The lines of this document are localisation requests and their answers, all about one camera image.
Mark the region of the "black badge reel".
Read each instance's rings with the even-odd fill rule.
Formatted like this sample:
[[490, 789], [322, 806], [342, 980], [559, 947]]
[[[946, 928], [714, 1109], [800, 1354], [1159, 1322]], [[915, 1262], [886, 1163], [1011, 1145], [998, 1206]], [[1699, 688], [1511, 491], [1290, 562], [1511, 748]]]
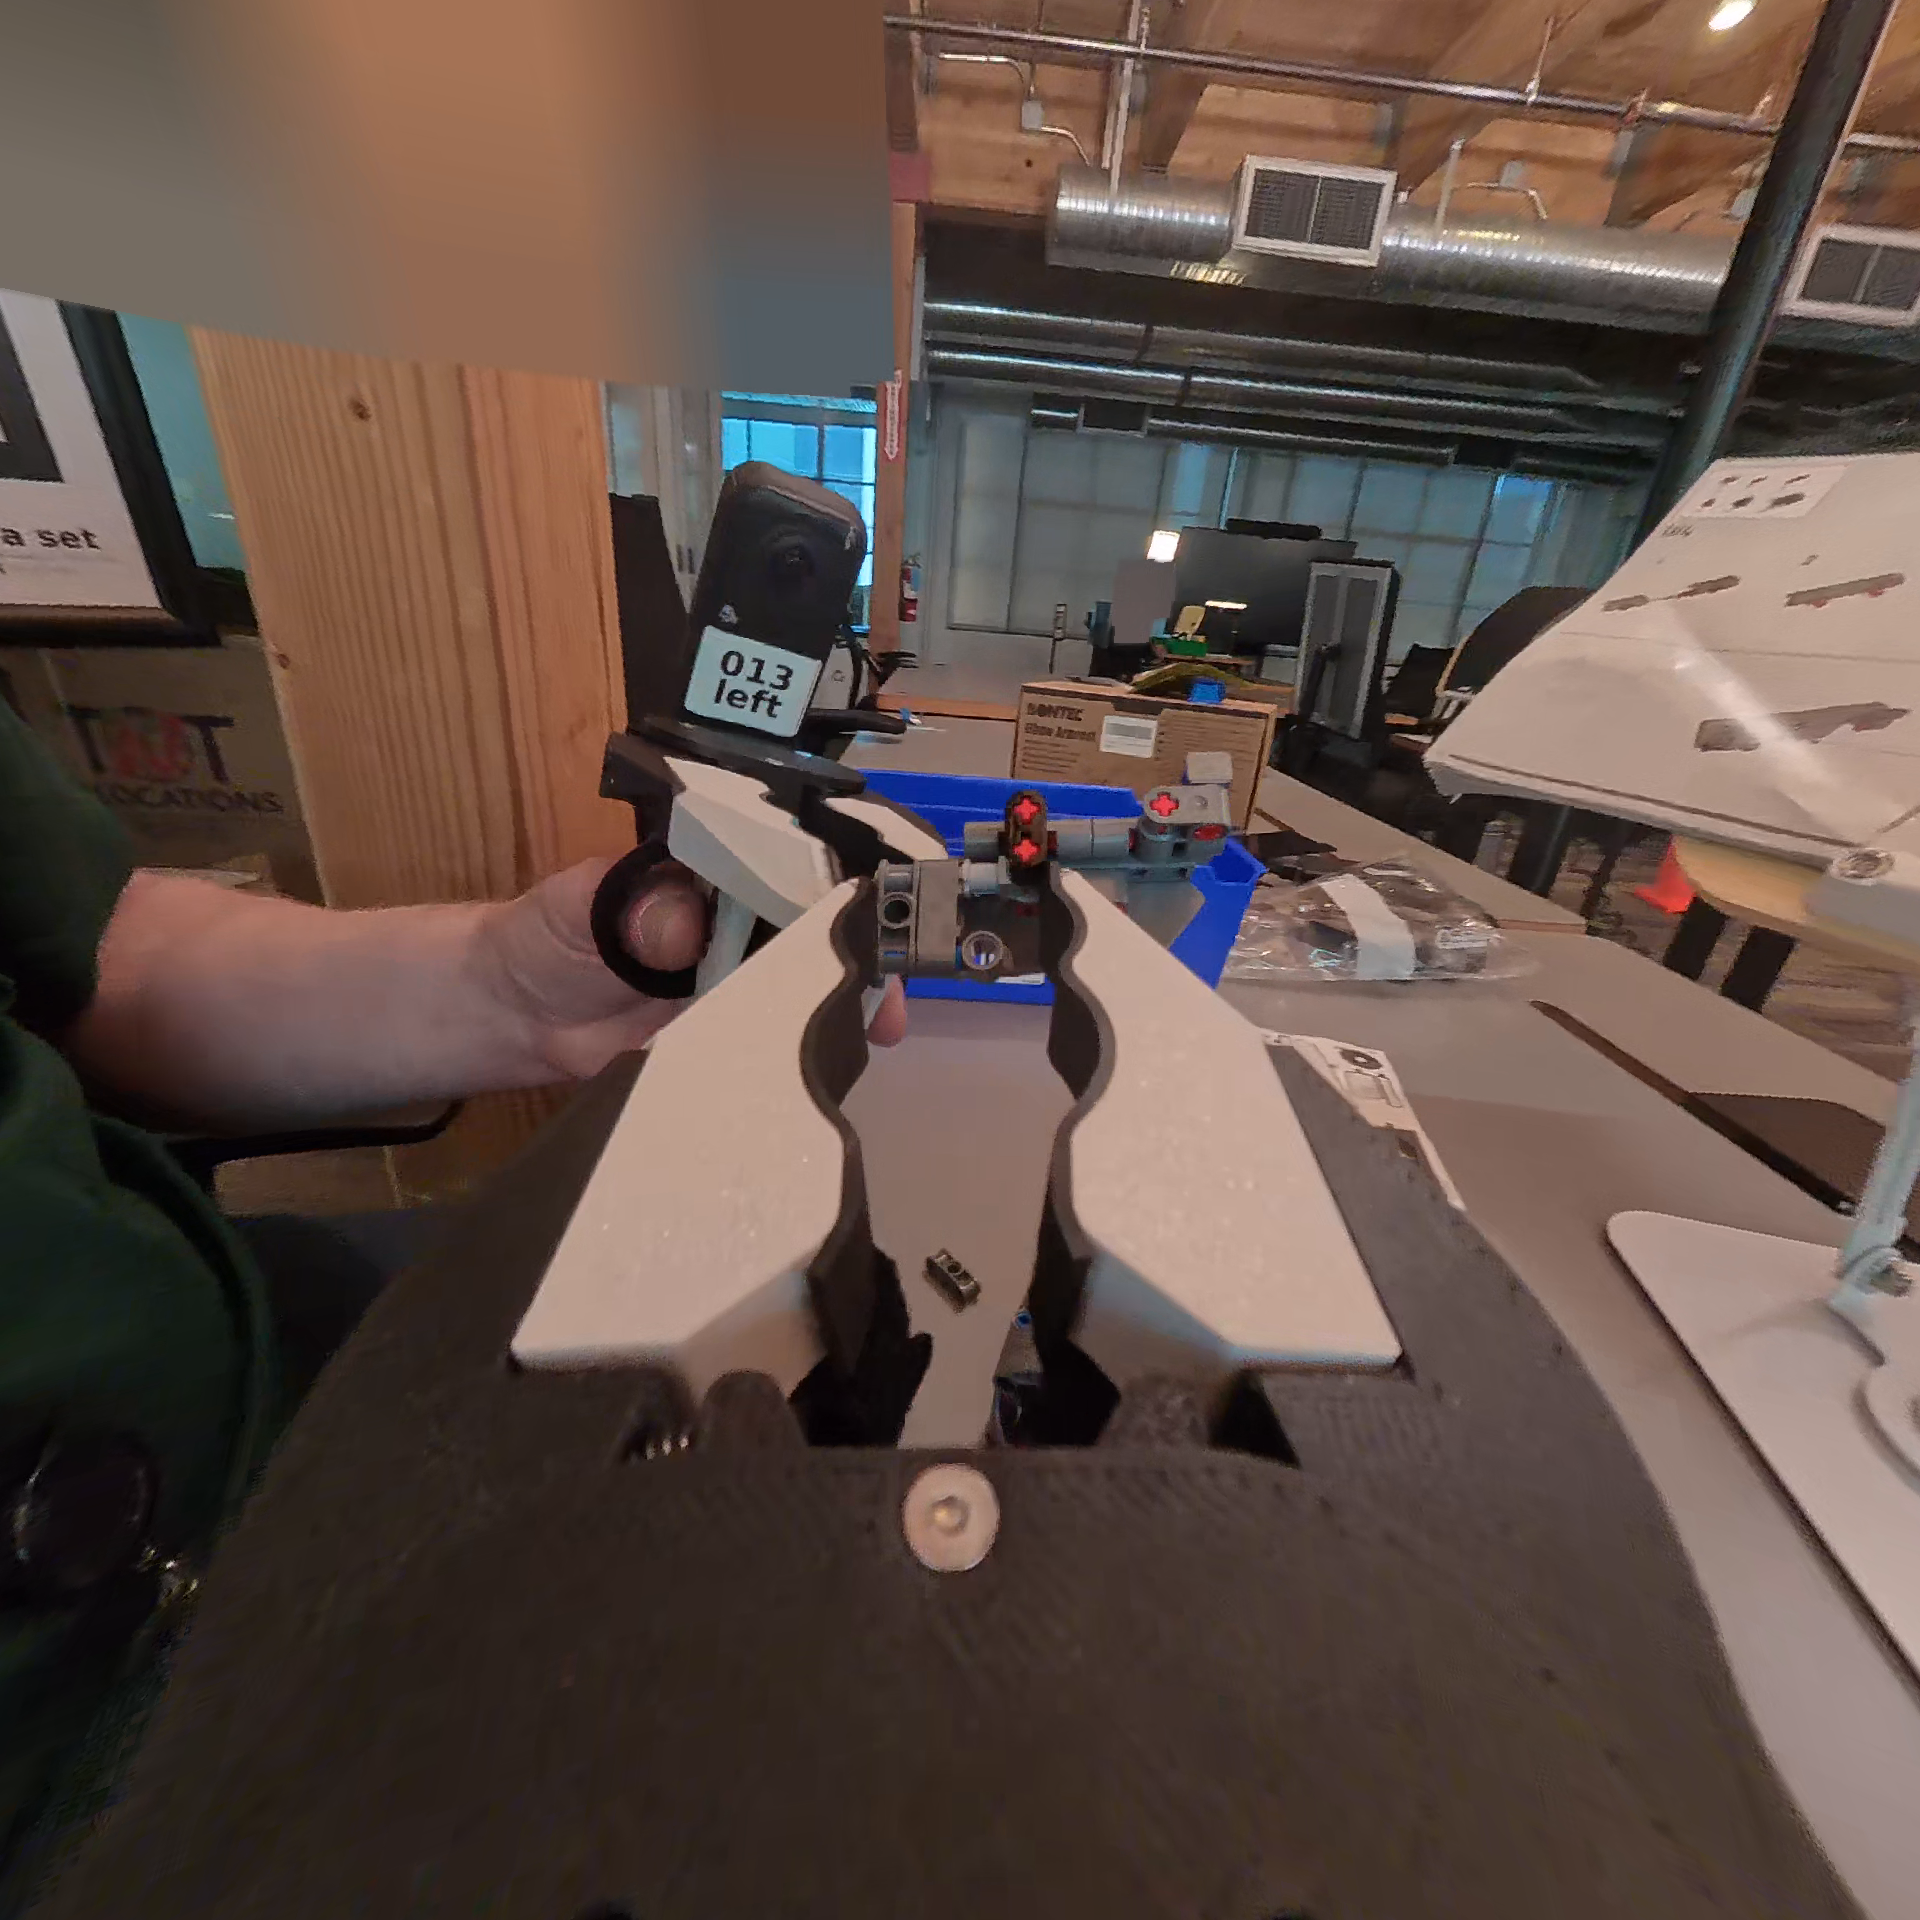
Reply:
[[3, 1442], [3, 1606], [64, 1606], [135, 1574], [158, 1501], [152, 1451], [122, 1430]]

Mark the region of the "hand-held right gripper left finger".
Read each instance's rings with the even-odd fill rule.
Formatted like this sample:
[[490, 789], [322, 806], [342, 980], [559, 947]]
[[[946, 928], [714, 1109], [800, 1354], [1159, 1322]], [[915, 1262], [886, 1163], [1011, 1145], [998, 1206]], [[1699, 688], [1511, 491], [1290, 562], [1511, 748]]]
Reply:
[[852, 1377], [879, 1260], [846, 1095], [873, 892], [843, 882], [652, 1042], [516, 1328], [520, 1370]]

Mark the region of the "lego sticker sheet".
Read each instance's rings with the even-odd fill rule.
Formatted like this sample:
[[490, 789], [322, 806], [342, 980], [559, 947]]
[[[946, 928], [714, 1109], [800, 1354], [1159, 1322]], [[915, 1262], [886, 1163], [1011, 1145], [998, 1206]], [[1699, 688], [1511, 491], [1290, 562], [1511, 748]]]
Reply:
[[1466, 1215], [1466, 1200], [1428, 1139], [1412, 1105], [1400, 1086], [1398, 1073], [1383, 1053], [1322, 1041], [1309, 1034], [1272, 1031], [1269, 1042], [1295, 1053], [1337, 1097], [1376, 1132], [1382, 1132], [1396, 1154], [1428, 1174], [1437, 1192], [1457, 1215]]

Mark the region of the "silver vented air duct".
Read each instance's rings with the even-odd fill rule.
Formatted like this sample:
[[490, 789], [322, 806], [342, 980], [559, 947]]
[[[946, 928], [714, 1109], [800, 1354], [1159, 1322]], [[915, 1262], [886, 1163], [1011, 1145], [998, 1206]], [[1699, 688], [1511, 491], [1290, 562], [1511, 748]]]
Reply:
[[1044, 217], [1057, 268], [1331, 301], [1703, 334], [1728, 236], [1470, 221], [1408, 205], [1389, 171], [1247, 158], [1231, 179], [1066, 166]]

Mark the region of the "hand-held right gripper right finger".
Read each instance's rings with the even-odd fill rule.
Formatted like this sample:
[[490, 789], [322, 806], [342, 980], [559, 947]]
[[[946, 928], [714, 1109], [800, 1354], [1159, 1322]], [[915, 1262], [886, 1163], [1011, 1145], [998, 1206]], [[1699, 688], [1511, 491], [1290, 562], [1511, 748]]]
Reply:
[[1088, 877], [1044, 898], [1044, 1361], [1112, 1387], [1387, 1373], [1405, 1351], [1269, 1047]]

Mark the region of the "blue plastic bin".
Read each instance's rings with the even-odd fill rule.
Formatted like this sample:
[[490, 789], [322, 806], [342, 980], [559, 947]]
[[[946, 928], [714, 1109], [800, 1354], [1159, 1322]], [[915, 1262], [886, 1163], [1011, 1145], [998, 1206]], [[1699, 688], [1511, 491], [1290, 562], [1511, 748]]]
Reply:
[[[966, 830], [998, 830], [1004, 806], [1018, 783], [876, 769], [866, 772], [866, 785], [869, 793], [913, 812], [943, 841], [949, 857], [962, 857]], [[1133, 789], [1095, 783], [1040, 783], [1037, 790], [1044, 799], [1050, 818], [1112, 821], [1128, 818], [1138, 809], [1138, 793]], [[1251, 903], [1261, 874], [1264, 866], [1235, 838], [1228, 838], [1221, 851], [1217, 851], [1217, 857], [1196, 870], [1191, 877], [1191, 890], [1198, 908], [1182, 934], [1170, 942], [1170, 954], [1209, 987], [1217, 987], [1221, 980], [1246, 908]], [[1047, 1005], [1050, 984], [1040, 973], [983, 984], [915, 980], [907, 984], [907, 996], [969, 999], [986, 1005]]]

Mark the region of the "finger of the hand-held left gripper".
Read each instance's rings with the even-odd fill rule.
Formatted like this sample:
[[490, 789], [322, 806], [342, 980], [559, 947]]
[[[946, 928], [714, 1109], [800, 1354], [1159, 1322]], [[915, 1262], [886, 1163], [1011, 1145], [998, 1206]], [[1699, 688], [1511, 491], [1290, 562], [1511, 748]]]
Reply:
[[801, 830], [801, 802], [826, 802], [829, 822], [863, 821], [863, 779], [810, 756], [747, 756], [745, 772], [665, 756], [674, 783], [665, 851], [721, 898], [768, 924], [789, 924], [840, 885], [829, 841]]
[[918, 815], [863, 790], [826, 799], [826, 885], [872, 882], [886, 866], [934, 863], [943, 838]]

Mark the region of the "black framed tag sign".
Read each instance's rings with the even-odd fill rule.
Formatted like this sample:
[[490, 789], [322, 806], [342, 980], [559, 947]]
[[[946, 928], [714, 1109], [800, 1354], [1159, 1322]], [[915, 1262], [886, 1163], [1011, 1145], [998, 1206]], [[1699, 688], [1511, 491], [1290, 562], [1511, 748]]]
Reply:
[[118, 317], [3, 294], [3, 643], [213, 643]]

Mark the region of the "grey metal cabinet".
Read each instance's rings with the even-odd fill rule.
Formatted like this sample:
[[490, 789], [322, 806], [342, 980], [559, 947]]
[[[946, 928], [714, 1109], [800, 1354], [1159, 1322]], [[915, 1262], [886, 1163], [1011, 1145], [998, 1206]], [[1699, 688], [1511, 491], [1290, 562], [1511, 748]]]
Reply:
[[1309, 566], [1290, 706], [1298, 722], [1345, 741], [1376, 733], [1398, 588], [1389, 562]]

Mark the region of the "black monitor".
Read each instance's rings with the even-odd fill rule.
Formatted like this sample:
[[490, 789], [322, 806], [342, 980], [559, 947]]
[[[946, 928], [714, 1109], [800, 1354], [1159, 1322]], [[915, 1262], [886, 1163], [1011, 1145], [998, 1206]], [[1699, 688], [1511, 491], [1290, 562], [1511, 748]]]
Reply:
[[1186, 528], [1173, 553], [1166, 625], [1198, 609], [1196, 631], [1212, 651], [1251, 657], [1290, 650], [1302, 631], [1311, 566], [1340, 553], [1340, 541]]

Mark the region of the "dark steel column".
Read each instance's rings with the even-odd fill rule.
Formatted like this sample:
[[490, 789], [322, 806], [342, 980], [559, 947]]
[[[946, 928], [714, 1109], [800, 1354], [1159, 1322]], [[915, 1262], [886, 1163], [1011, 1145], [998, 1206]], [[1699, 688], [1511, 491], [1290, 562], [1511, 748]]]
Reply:
[[1739, 418], [1790, 271], [1842, 142], [1855, 126], [1893, 13], [1893, 4], [1826, 4], [1820, 9], [1754, 205], [1715, 301], [1699, 373], [1647, 481], [1642, 530], [1655, 528], [1697, 483]]

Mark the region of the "small grey lego assembly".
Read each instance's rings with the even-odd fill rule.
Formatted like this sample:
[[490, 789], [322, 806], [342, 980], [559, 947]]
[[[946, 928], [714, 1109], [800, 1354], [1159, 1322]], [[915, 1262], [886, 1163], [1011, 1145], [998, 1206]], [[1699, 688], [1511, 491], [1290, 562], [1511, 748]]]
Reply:
[[1231, 835], [1228, 756], [1192, 754], [1182, 783], [1146, 789], [1128, 818], [1050, 818], [1018, 783], [1002, 825], [969, 825], [962, 857], [876, 872], [879, 967], [908, 983], [992, 984], [1040, 973], [1044, 877], [1076, 872], [1170, 951], [1198, 900], [1191, 877]]

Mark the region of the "brown cardboard box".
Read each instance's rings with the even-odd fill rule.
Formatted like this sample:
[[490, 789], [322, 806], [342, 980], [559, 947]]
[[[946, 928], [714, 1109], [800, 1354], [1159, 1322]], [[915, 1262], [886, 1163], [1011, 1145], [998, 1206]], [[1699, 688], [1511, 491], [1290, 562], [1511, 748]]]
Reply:
[[1128, 688], [1024, 685], [1011, 779], [1109, 785], [1133, 793], [1182, 783], [1186, 756], [1228, 756], [1228, 812], [1246, 825], [1275, 750], [1280, 712], [1221, 699], [1196, 704]]

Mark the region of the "person's left forearm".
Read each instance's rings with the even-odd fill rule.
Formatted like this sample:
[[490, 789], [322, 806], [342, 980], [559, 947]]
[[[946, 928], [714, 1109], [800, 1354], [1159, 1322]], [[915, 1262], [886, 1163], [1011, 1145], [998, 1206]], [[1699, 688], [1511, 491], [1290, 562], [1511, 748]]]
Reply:
[[139, 870], [58, 1047], [109, 1109], [252, 1132], [519, 1092], [546, 1063], [484, 903], [322, 911]]

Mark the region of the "clear plastic bag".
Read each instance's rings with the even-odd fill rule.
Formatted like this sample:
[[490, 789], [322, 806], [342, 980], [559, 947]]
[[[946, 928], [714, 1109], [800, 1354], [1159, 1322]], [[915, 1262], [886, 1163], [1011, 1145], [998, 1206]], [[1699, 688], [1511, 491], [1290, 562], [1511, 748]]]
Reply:
[[1518, 983], [1537, 958], [1450, 886], [1405, 863], [1253, 892], [1221, 980], [1269, 987]]

